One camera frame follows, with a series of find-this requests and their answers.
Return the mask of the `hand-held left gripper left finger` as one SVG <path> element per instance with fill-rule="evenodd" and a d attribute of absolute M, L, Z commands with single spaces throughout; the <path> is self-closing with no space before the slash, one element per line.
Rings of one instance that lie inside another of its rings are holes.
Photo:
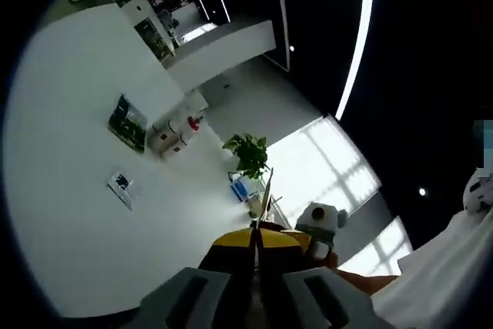
<path fill-rule="evenodd" d="M 215 240 L 197 268 L 185 267 L 142 300 L 128 328 L 243 328 L 250 302 L 253 229 Z"/>

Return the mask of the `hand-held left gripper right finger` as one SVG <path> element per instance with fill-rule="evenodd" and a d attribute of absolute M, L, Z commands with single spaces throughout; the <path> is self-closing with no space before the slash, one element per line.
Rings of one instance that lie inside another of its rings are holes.
<path fill-rule="evenodd" d="M 370 297 L 327 267 L 308 268 L 300 243 L 257 230 L 260 291 L 271 328 L 384 328 Z"/>

